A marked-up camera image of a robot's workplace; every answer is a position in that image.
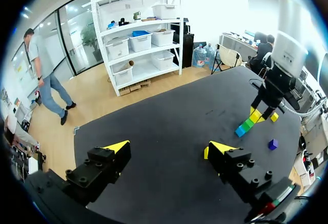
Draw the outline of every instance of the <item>black tabletop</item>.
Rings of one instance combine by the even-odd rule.
[[[251,207],[203,159],[204,148],[210,140],[243,146],[278,181],[292,169],[300,134],[299,117],[277,110],[275,123],[256,124],[238,138],[234,131],[257,94],[253,78],[258,76],[249,69],[233,68],[80,127],[74,138],[77,165],[94,146],[131,142],[132,158],[121,177],[88,208],[124,223],[242,223]],[[271,151],[273,138],[279,146]]]

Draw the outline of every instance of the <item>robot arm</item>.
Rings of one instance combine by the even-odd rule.
[[[262,117],[267,119],[290,91],[293,79],[298,78],[308,51],[305,48],[310,14],[292,0],[279,0],[279,26],[275,47],[271,54],[274,63],[267,71],[264,83],[252,103],[254,110],[263,101],[268,108]]]

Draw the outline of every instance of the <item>black shoe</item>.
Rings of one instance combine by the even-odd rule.
[[[72,102],[70,106],[66,106],[66,110],[72,109],[76,106],[76,103]]]
[[[60,124],[64,125],[67,119],[68,111],[65,110],[65,115],[60,119]]]

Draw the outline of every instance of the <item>blue box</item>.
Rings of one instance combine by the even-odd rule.
[[[274,138],[269,142],[269,149],[273,151],[277,148],[278,148],[278,140]]]
[[[242,126],[239,126],[235,132],[239,138],[242,137],[246,133],[245,130],[242,128]]]

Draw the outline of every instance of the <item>wooden floor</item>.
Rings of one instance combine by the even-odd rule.
[[[76,108],[69,110],[65,125],[60,125],[58,115],[50,112],[43,105],[36,107],[32,115],[29,133],[39,141],[41,152],[47,155],[44,171],[50,168],[65,178],[65,170],[75,169],[73,130],[76,126],[82,126],[125,106],[210,74],[208,68],[185,68],[182,70],[182,75],[178,75],[176,71],[152,78],[150,87],[121,97],[116,96],[112,84],[108,82],[104,64],[63,83],[73,101],[77,103]],[[57,92],[53,91],[52,94],[60,106],[66,106]],[[292,171],[290,178],[300,182],[295,175],[296,172]]]

